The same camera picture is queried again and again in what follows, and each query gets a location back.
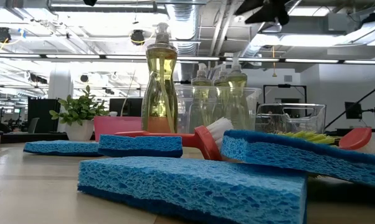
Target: pump dispenser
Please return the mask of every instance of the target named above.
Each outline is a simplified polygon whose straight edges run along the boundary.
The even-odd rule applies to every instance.
[[[238,54],[234,55],[232,71],[226,76],[225,79],[231,88],[246,87],[247,75],[242,72],[242,67],[239,64]]]
[[[150,79],[142,103],[142,130],[151,133],[176,133],[178,101],[173,80],[176,48],[169,44],[168,25],[159,23],[156,42],[147,47]]]
[[[226,82],[226,64],[221,65],[221,70],[218,75],[218,79],[214,80],[214,86],[229,86],[229,84]]]
[[[214,81],[216,87],[217,100],[212,110],[212,122],[225,116],[225,108],[228,102],[228,95],[230,92],[229,84],[226,81],[226,64],[221,65],[221,70],[218,75],[218,79]]]
[[[211,109],[209,108],[209,86],[212,82],[207,78],[207,67],[199,64],[197,77],[192,79],[193,102],[190,106],[189,132],[193,133],[198,126],[208,126],[211,123]]]
[[[211,86],[211,80],[207,78],[207,67],[204,63],[199,63],[197,77],[192,79],[192,86]]]
[[[235,129],[251,129],[249,109],[244,95],[247,75],[242,72],[239,54],[234,55],[232,71],[226,76],[225,80],[230,86],[225,116],[232,121]]]

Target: clear plastic bottle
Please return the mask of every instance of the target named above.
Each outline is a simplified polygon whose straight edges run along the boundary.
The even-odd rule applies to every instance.
[[[225,116],[225,105],[227,103],[229,94],[229,84],[225,79],[226,75],[226,64],[222,64],[218,79],[214,80],[214,86],[217,87],[217,101],[214,105],[214,109],[212,110],[212,122]]]
[[[142,103],[142,130],[152,133],[178,130],[178,101],[173,82],[178,53],[169,44],[167,28],[166,23],[158,24],[156,42],[146,50],[150,79]]]
[[[212,82],[207,78],[207,67],[205,64],[199,64],[196,78],[192,79],[193,88],[193,102],[190,107],[189,117],[189,132],[193,133],[194,128],[198,126],[208,126],[211,124],[211,111],[209,104],[209,88],[205,86],[212,86]]]
[[[238,57],[234,57],[232,71],[226,76],[230,92],[225,106],[225,116],[232,121],[235,129],[251,129],[249,108],[244,95],[247,75],[242,72]]]

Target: white wall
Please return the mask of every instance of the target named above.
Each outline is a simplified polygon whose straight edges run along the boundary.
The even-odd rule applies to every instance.
[[[326,123],[344,111],[345,101],[358,101],[375,88],[375,65],[314,65],[301,73],[301,83],[308,86],[308,102],[326,104]],[[375,93],[361,102],[362,109],[375,107]],[[363,113],[363,121],[375,128],[374,113]],[[345,115],[328,130],[365,126]]]
[[[284,84],[284,76],[291,75],[293,81],[288,83],[291,85],[300,85],[300,74],[296,73],[294,69],[280,68],[276,69],[275,73],[277,77],[273,77],[273,69],[263,71],[262,69],[243,69],[243,72],[247,74],[247,86],[260,88],[262,90],[263,85],[278,85]],[[267,87],[266,89],[267,103],[274,103],[276,99],[293,98],[303,99],[303,95],[295,88],[277,88]],[[263,103],[263,95],[260,95],[259,103]]]

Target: cellulose sponge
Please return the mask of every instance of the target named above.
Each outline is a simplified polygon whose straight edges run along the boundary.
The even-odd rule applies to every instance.
[[[181,157],[182,138],[175,137],[126,137],[101,135],[99,153],[110,157],[160,156]]]
[[[254,131],[226,131],[221,154],[249,164],[305,170],[375,186],[375,155]]]
[[[36,141],[27,142],[24,152],[52,156],[102,156],[97,142]]]
[[[167,157],[82,161],[78,190],[204,223],[304,223],[304,172]]]

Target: desk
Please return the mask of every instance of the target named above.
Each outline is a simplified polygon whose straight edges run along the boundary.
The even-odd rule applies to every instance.
[[[92,158],[38,156],[23,153],[23,147],[0,147],[0,224],[191,223],[81,194],[77,192],[78,163]],[[184,149],[183,157],[202,158],[196,149]],[[345,223],[375,224],[375,204],[308,202],[308,224]]]

